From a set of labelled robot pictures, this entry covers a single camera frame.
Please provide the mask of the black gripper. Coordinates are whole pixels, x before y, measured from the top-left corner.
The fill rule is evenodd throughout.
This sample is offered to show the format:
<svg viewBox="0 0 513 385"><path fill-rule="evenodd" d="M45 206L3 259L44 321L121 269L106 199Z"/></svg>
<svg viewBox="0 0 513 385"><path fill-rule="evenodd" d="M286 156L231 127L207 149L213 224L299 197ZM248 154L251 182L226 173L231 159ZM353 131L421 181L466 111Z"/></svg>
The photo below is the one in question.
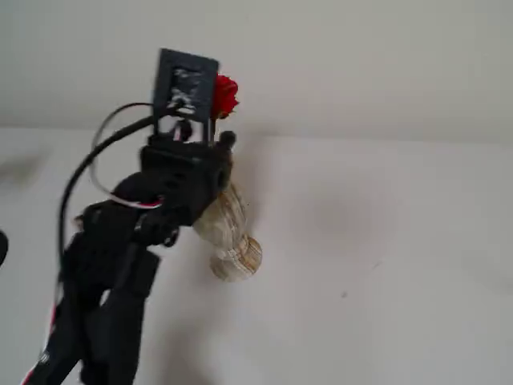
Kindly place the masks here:
<svg viewBox="0 0 513 385"><path fill-rule="evenodd" d="M141 171L150 176L174 223L193 225L228 186L236 140L233 131L221 132L210 144L150 136L140 152Z"/></svg>

